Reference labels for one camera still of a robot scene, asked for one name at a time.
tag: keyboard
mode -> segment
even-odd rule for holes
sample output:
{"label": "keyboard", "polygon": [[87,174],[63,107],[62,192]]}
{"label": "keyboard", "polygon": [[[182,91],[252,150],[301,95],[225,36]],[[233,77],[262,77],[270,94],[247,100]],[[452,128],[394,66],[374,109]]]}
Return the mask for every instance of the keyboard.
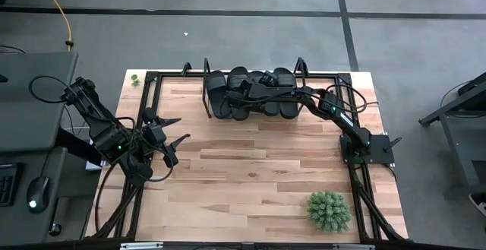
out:
{"label": "keyboard", "polygon": [[22,173],[22,164],[0,164],[0,207],[14,204],[15,193]]}

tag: computer mouse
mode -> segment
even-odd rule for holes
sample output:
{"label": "computer mouse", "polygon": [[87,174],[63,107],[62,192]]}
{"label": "computer mouse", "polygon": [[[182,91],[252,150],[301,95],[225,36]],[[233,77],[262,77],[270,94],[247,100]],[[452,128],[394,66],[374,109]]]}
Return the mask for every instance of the computer mouse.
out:
{"label": "computer mouse", "polygon": [[40,176],[27,188],[27,208],[31,213],[41,213],[49,204],[49,177]]}

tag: green artificial plant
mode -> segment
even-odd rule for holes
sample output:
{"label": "green artificial plant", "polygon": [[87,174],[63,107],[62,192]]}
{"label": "green artificial plant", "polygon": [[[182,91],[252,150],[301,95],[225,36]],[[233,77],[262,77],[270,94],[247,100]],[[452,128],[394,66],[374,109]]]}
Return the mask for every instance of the green artificial plant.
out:
{"label": "green artificial plant", "polygon": [[342,195],[326,191],[312,193],[308,203],[308,216],[324,232],[348,231],[351,211]]}
{"label": "green artificial plant", "polygon": [[131,80],[132,80],[131,85],[134,86],[134,87],[136,87],[140,84],[140,80],[138,80],[138,76],[136,74],[133,74],[131,76]]}

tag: wooden tabletop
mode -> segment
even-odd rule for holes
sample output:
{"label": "wooden tabletop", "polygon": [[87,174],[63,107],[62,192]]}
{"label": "wooden tabletop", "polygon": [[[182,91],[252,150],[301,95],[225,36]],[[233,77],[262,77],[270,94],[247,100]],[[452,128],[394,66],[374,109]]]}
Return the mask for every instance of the wooden tabletop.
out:
{"label": "wooden tabletop", "polygon": [[[145,73],[127,71],[118,117],[137,118],[143,83],[134,87],[130,77],[136,74],[144,82]],[[371,74],[352,72],[351,76],[353,87],[368,102],[376,101]],[[310,87],[333,83],[326,79],[307,82]],[[208,119],[201,95],[202,78],[163,80],[158,115],[182,118],[164,128],[168,142],[186,133],[191,137],[178,146],[180,163],[172,176],[164,182],[146,184],[137,240],[359,242],[349,173],[339,150],[342,132],[334,123],[313,116],[307,109],[293,120],[257,113],[241,122]],[[383,132],[378,105],[368,106],[359,120],[372,133]],[[154,178],[168,171],[160,154],[152,166]],[[395,230],[407,237],[392,174],[381,165],[369,168],[377,206]],[[108,178],[99,208],[101,223],[118,205],[124,179],[118,167]],[[307,218],[310,194],[326,190],[342,194],[352,208],[348,232],[322,233]],[[371,234],[366,208],[364,218]],[[94,233],[93,223],[91,213],[87,234]]]}

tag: slide sandal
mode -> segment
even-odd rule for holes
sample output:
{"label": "slide sandal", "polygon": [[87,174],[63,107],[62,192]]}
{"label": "slide sandal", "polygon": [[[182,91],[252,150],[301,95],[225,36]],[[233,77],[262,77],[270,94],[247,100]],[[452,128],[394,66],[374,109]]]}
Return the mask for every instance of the slide sandal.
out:
{"label": "slide sandal", "polygon": [[[286,68],[276,68],[273,73],[277,76],[279,87],[297,87],[294,74]],[[293,119],[298,115],[296,103],[280,103],[280,115],[285,119]]]}
{"label": "slide sandal", "polygon": [[[258,83],[263,75],[264,73],[262,71],[252,71],[250,78],[253,82]],[[280,112],[280,105],[277,102],[267,102],[262,105],[261,110],[266,116],[277,116]]]}
{"label": "slide sandal", "polygon": [[231,113],[228,100],[225,98],[227,89],[225,75],[221,71],[212,71],[207,75],[207,96],[210,99],[213,114],[218,119],[227,119]]}
{"label": "slide sandal", "polygon": [[[243,80],[250,80],[250,76],[248,75],[248,70],[245,67],[236,67],[233,68],[228,75],[228,88],[230,90],[237,90]],[[249,108],[231,108],[232,117],[236,121],[243,121],[250,115]]]}

